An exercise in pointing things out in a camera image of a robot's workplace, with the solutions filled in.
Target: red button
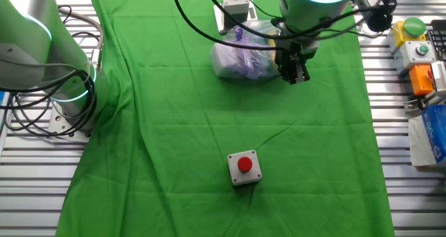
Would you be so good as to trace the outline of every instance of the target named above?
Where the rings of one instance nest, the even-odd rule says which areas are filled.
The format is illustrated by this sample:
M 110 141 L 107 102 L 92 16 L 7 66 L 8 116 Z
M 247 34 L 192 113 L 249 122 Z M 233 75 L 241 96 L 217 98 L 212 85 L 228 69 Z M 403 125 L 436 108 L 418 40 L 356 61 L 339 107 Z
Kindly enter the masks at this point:
M 429 80 L 432 80 L 433 79 L 433 77 L 432 77 L 432 69 L 429 69 L 428 71 L 427 71 L 427 76 L 426 76 Z
M 241 157 L 237 162 L 237 166 L 241 172 L 249 172 L 252 168 L 252 161 L 248 157 Z

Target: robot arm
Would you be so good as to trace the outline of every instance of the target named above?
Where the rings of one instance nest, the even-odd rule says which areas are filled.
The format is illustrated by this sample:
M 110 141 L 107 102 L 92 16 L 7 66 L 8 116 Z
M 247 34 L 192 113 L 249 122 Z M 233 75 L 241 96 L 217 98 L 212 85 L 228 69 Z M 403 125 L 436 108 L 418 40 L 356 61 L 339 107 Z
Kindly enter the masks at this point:
M 342 14 L 349 0 L 280 0 L 280 10 L 283 22 L 279 24 L 281 36 L 300 33 L 315 27 L 326 20 L 331 20 Z M 395 0 L 354 0 L 360 9 L 373 6 L 389 6 L 382 10 L 363 12 L 364 21 L 375 32 L 381 32 L 391 27 L 391 13 L 396 7 Z M 276 40 L 278 47 L 285 47 L 286 52 L 276 53 L 275 62 L 279 66 L 279 73 L 284 81 L 296 84 L 309 80 L 309 73 L 305 66 L 312 59 L 318 49 L 319 36 L 323 29 L 313 32 L 313 39 L 308 35 L 293 40 Z
M 34 86 L 48 86 L 75 68 L 94 81 L 95 113 L 100 112 L 107 99 L 108 85 L 68 33 L 55 0 L 0 0 L 0 20 L 1 89 L 20 92 Z M 72 68 L 55 65 L 60 63 Z M 42 67 L 42 64 L 53 65 Z M 88 92 L 84 82 L 80 77 L 73 77 L 52 95 L 52 100 L 62 107 L 66 116 L 76 117 L 88 109 L 92 93 Z M 84 129 L 90 130 L 93 125 L 92 120 Z

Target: electrical cable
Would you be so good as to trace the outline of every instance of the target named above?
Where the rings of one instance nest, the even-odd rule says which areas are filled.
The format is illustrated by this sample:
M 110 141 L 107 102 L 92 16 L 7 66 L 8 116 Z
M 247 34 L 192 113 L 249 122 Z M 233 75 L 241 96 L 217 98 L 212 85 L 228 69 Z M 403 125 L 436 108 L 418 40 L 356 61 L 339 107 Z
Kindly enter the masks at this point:
M 338 30 L 335 30 L 335 29 L 326 29 L 324 31 L 341 32 L 341 31 L 338 31 Z M 383 34 L 382 32 L 380 32 L 380 33 L 378 33 L 376 35 L 368 35 L 368 34 L 356 32 L 356 31 L 348 31 L 348 32 L 351 33 L 351 34 L 355 34 L 355 35 L 358 35 L 358 36 L 363 36 L 363 37 L 366 37 L 366 38 L 372 38 L 372 39 L 373 38 L 378 38 L 379 36 L 381 36 Z
M 78 35 L 92 36 L 99 42 L 99 38 L 95 34 L 93 34 L 91 32 L 88 32 L 88 31 L 80 31 L 80 32 L 76 32 L 76 33 L 71 34 L 72 37 L 75 37 L 75 36 L 78 36 Z
M 291 38 L 298 38 L 301 36 L 305 36 L 308 33 L 311 33 L 313 31 L 318 31 L 319 29 L 323 29 L 323 28 L 328 28 L 331 24 L 334 24 L 335 22 L 342 20 L 346 17 L 349 17 L 351 15 L 354 15 L 356 13 L 361 13 L 361 12 L 368 12 L 368 11 L 372 11 L 372 10 L 380 10 L 382 8 L 384 8 L 384 6 L 373 6 L 373 7 L 367 7 L 367 8 L 360 8 L 357 10 L 353 10 L 347 13 L 344 13 L 343 15 L 340 15 L 338 17 L 332 18 L 327 22 L 324 22 L 322 24 L 318 24 L 316 26 L 313 26 L 312 28 L 305 30 L 305 31 L 301 31 L 299 33 L 295 33 L 295 34 L 291 34 L 291 35 L 283 35 L 283 36 L 270 36 L 258 31 L 255 31 L 251 28 L 249 28 L 248 26 L 245 26 L 244 24 L 242 24 L 241 22 L 239 22 L 236 18 L 234 18 L 227 10 L 225 10 L 219 3 L 217 0 L 211 0 L 225 15 L 227 15 L 229 17 L 229 19 L 231 19 L 234 23 L 236 23 L 238 26 L 240 26 L 241 28 L 243 28 L 244 30 L 253 33 L 254 35 L 258 35 L 262 38 L 268 38 L 268 39 L 275 39 L 275 40 L 288 40 Z
M 64 80 L 64 79 L 67 79 L 67 78 L 71 78 L 71 76 L 74 75 L 79 70 L 75 66 L 72 66 L 72 65 L 67 64 L 67 63 L 41 63 L 41 64 L 20 63 L 20 62 L 9 61 L 9 60 L 2 59 L 2 58 L 0 58 L 0 61 L 4 62 L 4 63 L 15 64 L 17 66 L 28 66 L 28 67 L 67 67 L 67 68 L 74 69 L 74 71 L 72 71 L 71 73 L 67 74 L 61 80 Z M 58 84 L 58 82 L 55 82 L 55 83 L 49 84 L 47 86 L 42 86 L 42 87 L 38 87 L 38 88 L 34 88 L 34 89 L 25 89 L 25 90 L 15 90 L 15 89 L 0 88 L 0 91 L 11 92 L 11 93 L 16 93 L 16 92 L 32 93 L 32 92 L 36 92 L 36 91 L 44 91 L 44 90 L 50 89 L 52 87 L 57 86 L 57 84 Z
M 442 47 L 438 48 L 438 51 L 442 52 L 444 49 L 446 49 L 446 45 L 443 45 Z
M 28 128 L 25 128 L 26 131 L 28 131 L 29 133 L 31 133 L 32 135 L 35 135 L 37 137 L 58 137 L 58 136 L 66 136 L 66 135 L 71 135 L 74 132 L 77 132 L 78 130 L 80 130 L 80 128 L 84 127 L 84 125 L 93 117 L 94 115 L 94 111 L 95 111 L 95 106 L 97 104 L 97 100 L 96 100 L 96 94 L 95 94 L 95 87 L 94 87 L 94 82 L 93 80 L 90 78 L 90 82 L 88 85 L 86 85 L 86 87 L 88 87 L 87 89 L 89 90 L 89 93 L 94 93 L 94 95 L 89 95 L 89 100 L 90 100 L 90 105 L 89 107 L 86 108 L 87 113 L 85 113 L 80 120 L 78 120 L 78 122 L 76 122 L 76 124 L 74 124 L 71 128 L 67 129 L 64 132 L 61 133 L 53 133 L 53 132 L 49 132 L 43 128 L 40 128 L 39 126 L 37 126 L 35 123 L 33 123 L 33 121 L 31 121 L 29 119 L 29 117 L 26 115 L 26 113 L 23 111 L 23 109 L 20 109 L 20 111 L 22 112 L 22 114 L 24 115 L 25 119 L 31 123 L 32 125 L 34 125 L 37 129 L 39 129 L 42 132 L 45 132 L 45 134 L 38 134 Z M 17 104 L 19 106 L 21 106 L 20 104 L 20 99 L 17 99 Z M 16 118 L 18 117 L 16 110 L 13 110 L 14 116 L 16 116 Z M 17 122 L 22 125 L 22 127 L 25 127 L 25 125 L 20 121 L 17 120 Z
M 327 39 L 331 39 L 331 38 L 336 38 L 338 36 L 344 35 L 345 33 L 348 33 L 349 31 L 351 31 L 352 29 L 356 28 L 358 25 L 360 25 L 362 22 L 364 21 L 364 19 L 361 19 L 360 21 L 358 21 L 357 23 L 355 23 L 354 25 L 348 27 L 347 29 L 344 29 L 342 31 L 339 31 L 335 34 L 331 34 L 328 36 L 321 36 L 319 38 L 316 38 L 316 41 L 321 41 L 321 40 L 327 40 Z
M 253 47 L 253 46 L 246 46 L 246 45 L 238 45 L 235 43 L 228 43 L 226 41 L 213 38 L 212 36 L 209 36 L 208 34 L 204 33 L 202 30 L 198 29 L 184 13 L 183 8 L 181 8 L 180 2 L 178 0 L 174 0 L 174 1 L 175 1 L 178 11 L 180 11 L 181 17 L 183 17 L 183 19 L 187 22 L 187 24 L 189 24 L 189 26 L 192 29 L 194 29 L 194 31 L 196 31 L 198 34 L 202 35 L 204 38 L 207 38 L 215 43 L 219 43 L 219 44 L 230 46 L 230 47 L 240 48 L 240 49 L 255 49 L 255 50 L 263 50 L 263 51 L 268 51 L 268 50 L 284 50 L 284 51 L 286 51 L 286 49 L 282 48 L 282 47 Z
M 80 71 L 79 72 L 75 72 L 76 74 L 72 75 L 71 77 L 74 77 L 75 75 L 80 75 Z M 0 105 L 0 109 L 24 109 L 24 108 L 29 108 L 32 107 L 34 105 L 40 104 L 41 102 L 45 101 L 46 99 L 50 98 L 52 95 L 54 95 L 70 78 L 64 79 L 62 82 L 60 82 L 54 89 L 52 89 L 47 95 L 45 95 L 43 98 L 34 101 L 34 102 L 30 102 L 29 104 L 26 105 L 19 105 L 19 106 L 13 106 L 13 107 L 9 107 L 9 106 L 3 106 Z
M 69 17 L 71 16 L 71 14 L 72 14 L 72 8 L 71 8 L 71 6 L 68 6 L 68 5 L 58 6 L 57 8 L 60 10 L 62 7 L 67 7 L 67 8 L 70 9 L 70 11 L 66 14 L 67 16 L 65 17 L 64 21 L 62 21 L 63 24 L 65 24 L 65 23 L 68 21 L 68 18 L 69 18 Z
M 77 71 L 80 71 L 75 66 L 72 66 L 72 65 L 66 64 L 66 63 L 31 64 L 31 63 L 20 63 L 20 62 L 9 61 L 9 60 L 5 60 L 5 59 L 2 59 L 2 58 L 0 58 L 0 61 L 3 61 L 5 63 L 11 63 L 11 64 L 19 65 L 19 66 L 29 66 L 29 67 L 69 67 L 69 68 L 74 68 L 75 69 L 71 73 L 68 73 L 66 76 L 60 77 L 58 79 L 55 79 L 52 82 L 59 81 L 59 80 L 63 81 L 65 79 L 70 79 Z M 89 69 L 86 70 L 86 72 L 88 73 L 87 78 L 81 84 L 85 84 L 88 81 L 89 77 L 91 76 L 90 71 L 91 71 L 91 67 L 89 67 Z M 50 85 L 47 85 L 47 86 L 39 87 L 39 88 L 36 88 L 36 89 L 27 89 L 27 90 L 12 90 L 12 89 L 0 88 L 0 91 L 31 93 L 31 92 L 44 91 L 44 90 L 50 89 L 50 88 L 56 86 L 58 83 L 59 82 L 56 82 L 56 83 L 53 83 L 53 84 L 50 84 Z M 70 92 L 70 91 L 72 91 L 72 90 L 74 90 L 74 89 L 76 89 L 78 87 L 79 87 L 79 85 L 71 88 L 70 90 L 63 91 L 63 92 L 67 93 L 67 92 Z
M 59 9 L 59 12 L 62 14 L 65 14 L 65 15 L 67 15 L 69 13 L 67 10 L 64 10 L 62 8 Z M 81 21 L 92 24 L 99 31 L 99 34 L 100 34 L 99 42 L 98 42 L 98 45 L 95 47 L 95 49 L 102 49 L 102 46 L 104 45 L 104 30 L 102 29 L 100 24 L 98 22 L 96 22 L 95 20 L 92 20 L 90 17 L 86 17 L 84 15 L 80 15 L 80 14 L 77 14 L 74 12 L 71 12 L 71 16 L 75 17 L 76 19 L 79 19 Z
M 275 15 L 271 15 L 271 14 L 265 12 L 265 11 L 262 10 L 258 5 L 256 5 L 256 3 L 254 3 L 254 1 L 252 1 L 252 0 L 249 0 L 249 1 L 250 1 L 254 6 L 256 6 L 256 8 L 258 8 L 263 14 L 265 14 L 265 15 L 267 15 L 267 16 L 269 16 L 269 17 L 281 18 L 281 17 L 275 16 Z
M 9 98 L 12 100 L 15 96 L 16 96 L 15 93 L 11 93 L 11 95 L 10 95 Z M 7 127 L 9 130 L 12 130 L 12 131 L 15 131 L 15 132 L 18 132 L 18 131 L 21 131 L 21 130 L 26 130 L 26 129 L 29 128 L 30 126 L 35 125 L 35 124 L 36 124 L 36 123 L 43 117 L 43 115 L 45 115 L 45 113 L 46 113 L 46 112 L 48 111 L 48 109 L 49 109 L 49 104 L 50 104 L 50 99 L 48 99 L 47 106 L 44 108 L 43 112 L 42 112 L 39 116 L 37 116 L 36 119 L 34 119 L 32 122 L 30 122 L 29 124 L 27 124 L 27 125 L 25 125 L 25 126 L 22 126 L 21 128 L 14 128 L 14 127 L 8 125 L 7 123 L 5 123 L 6 127 Z
M 262 10 L 253 0 L 249 0 L 256 8 L 258 8 L 263 14 L 265 14 L 265 15 L 267 15 L 267 16 L 270 16 L 270 17 L 274 17 L 274 18 L 277 18 L 277 19 L 279 19 L 279 20 L 281 20 L 282 19 L 282 17 L 278 17 L 278 16 L 275 16 L 275 15 L 271 15 L 271 14 L 269 14 L 269 13 L 267 13 L 267 12 L 265 12 L 264 10 Z M 333 32 L 341 32 L 341 31 L 338 31 L 338 30 L 335 30 L 335 29 L 325 29 L 325 30 L 323 30 L 322 32 L 324 32 L 324 31 L 333 31 Z M 375 36 L 372 36 L 372 35 L 367 35 L 367 34 L 364 34 L 364 33 L 359 33 L 359 32 L 355 32 L 355 31 L 347 31 L 348 33 L 351 33 L 351 34 L 356 34 L 356 35 L 358 35 L 358 36 L 364 36 L 364 37 L 367 37 L 367 38 L 377 38 L 377 37 L 379 37 L 379 36 L 381 36 L 382 35 L 382 33 L 379 33 L 379 34 L 377 34 L 377 35 L 375 35 Z

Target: orange device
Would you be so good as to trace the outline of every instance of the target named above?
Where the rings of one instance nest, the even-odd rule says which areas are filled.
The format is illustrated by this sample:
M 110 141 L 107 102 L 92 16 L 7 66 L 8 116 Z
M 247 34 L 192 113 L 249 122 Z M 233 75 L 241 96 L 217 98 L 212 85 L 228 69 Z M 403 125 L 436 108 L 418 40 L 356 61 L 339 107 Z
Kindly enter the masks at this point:
M 413 94 L 427 95 L 433 91 L 432 79 L 429 78 L 431 65 L 428 63 L 414 65 L 409 70 L 410 82 L 412 83 Z

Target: white box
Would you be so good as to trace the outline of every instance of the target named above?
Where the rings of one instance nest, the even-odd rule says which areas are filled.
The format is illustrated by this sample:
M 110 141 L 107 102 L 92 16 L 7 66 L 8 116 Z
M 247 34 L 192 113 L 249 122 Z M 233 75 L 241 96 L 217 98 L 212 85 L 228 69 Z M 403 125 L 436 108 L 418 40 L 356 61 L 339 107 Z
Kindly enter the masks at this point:
M 248 157 L 252 161 L 252 167 L 248 172 L 241 172 L 238 168 L 238 161 L 243 157 Z M 243 185 L 257 182 L 262 179 L 259 160 L 257 159 L 257 153 L 254 150 L 228 155 L 228 166 L 232 185 Z
M 249 0 L 223 0 L 223 8 L 232 15 L 248 14 Z
M 417 53 L 417 47 L 425 45 L 429 48 L 426 55 Z M 407 41 L 394 55 L 394 64 L 400 76 L 407 75 L 409 70 L 419 63 L 433 63 L 436 61 L 435 49 L 429 41 Z

